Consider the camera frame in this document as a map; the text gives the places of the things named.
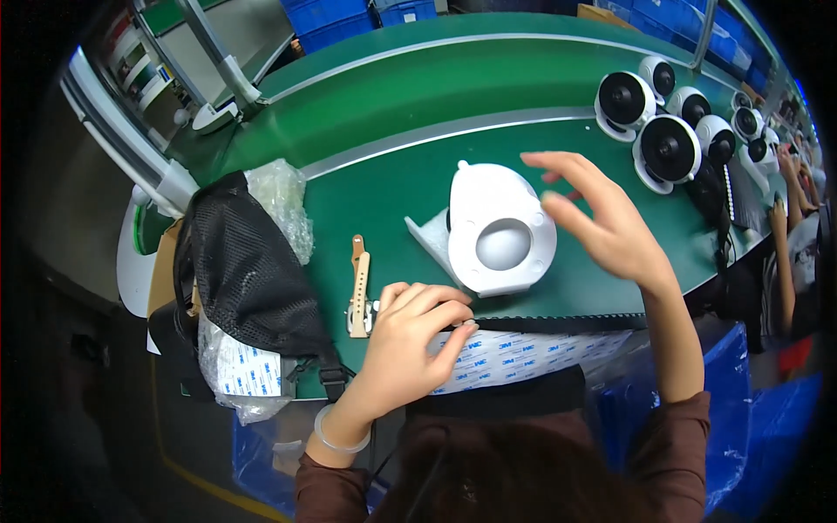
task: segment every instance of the brown sleeve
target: brown sleeve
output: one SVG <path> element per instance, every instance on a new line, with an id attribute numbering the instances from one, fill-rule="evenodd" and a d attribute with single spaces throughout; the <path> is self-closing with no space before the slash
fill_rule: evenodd
<path id="1" fill-rule="evenodd" d="M 365 469 L 330 469 L 302 454 L 296 471 L 296 523 L 362 523 L 368 517 Z"/>
<path id="2" fill-rule="evenodd" d="M 654 409 L 634 439 L 626 469 L 659 521 L 695 523 L 706 503 L 709 392 Z"/>

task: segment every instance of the dark hair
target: dark hair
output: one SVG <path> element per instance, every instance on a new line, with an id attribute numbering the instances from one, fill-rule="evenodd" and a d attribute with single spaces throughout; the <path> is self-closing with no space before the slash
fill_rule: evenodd
<path id="1" fill-rule="evenodd" d="M 483 424 L 474 438 L 426 430 L 401 459 L 375 523 L 651 521 L 638 487 L 592 449 L 543 428 Z"/>

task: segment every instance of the bracelet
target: bracelet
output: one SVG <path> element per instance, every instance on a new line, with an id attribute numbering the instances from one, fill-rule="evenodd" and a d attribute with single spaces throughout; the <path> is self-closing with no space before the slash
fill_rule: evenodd
<path id="1" fill-rule="evenodd" d="M 340 447 L 336 447 L 326 441 L 326 437 L 322 433 L 322 419 L 326 416 L 326 414 L 328 414 L 331 411 L 331 407 L 333 406 L 333 403 L 329 403 L 328 405 L 323 407 L 320 412 L 317 413 L 316 418 L 314 419 L 314 433 L 316 434 L 317 438 L 319 438 L 320 441 L 322 441 L 322 443 L 329 449 L 340 454 L 357 454 L 358 452 L 364 450 L 366 446 L 369 445 L 369 439 L 372 437 L 372 430 L 370 430 L 367 433 L 363 441 L 349 449 L 342 449 Z"/>

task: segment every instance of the brown shirt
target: brown shirt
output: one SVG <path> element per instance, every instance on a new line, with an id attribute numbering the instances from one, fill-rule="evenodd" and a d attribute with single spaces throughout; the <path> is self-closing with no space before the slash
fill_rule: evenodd
<path id="1" fill-rule="evenodd" d="M 411 424 L 419 430 L 429 419 Z M 580 411 L 517 420 L 554 431 L 593 447 Z M 475 425 L 456 421 L 451 434 L 467 437 Z M 652 411 L 636 435 L 638 444 L 626 463 L 627 475 L 644 489 L 658 521 L 697 523 L 706 501 L 706 441 L 709 438 L 709 392 Z M 361 523 L 368 518 L 363 483 L 365 469 L 329 469 L 303 454 L 296 473 L 298 523 Z"/>

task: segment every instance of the black mesh bag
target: black mesh bag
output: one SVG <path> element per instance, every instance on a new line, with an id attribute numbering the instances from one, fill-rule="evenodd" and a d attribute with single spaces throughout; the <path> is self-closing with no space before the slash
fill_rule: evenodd
<path id="1" fill-rule="evenodd" d="M 250 196 L 241 171 L 196 192 L 177 236 L 175 300 L 187 307 L 178 282 L 197 281 L 203 313 L 245 345 L 293 358 L 316 358 L 320 381 L 334 402 L 347 372 L 320 318 L 288 240 Z"/>

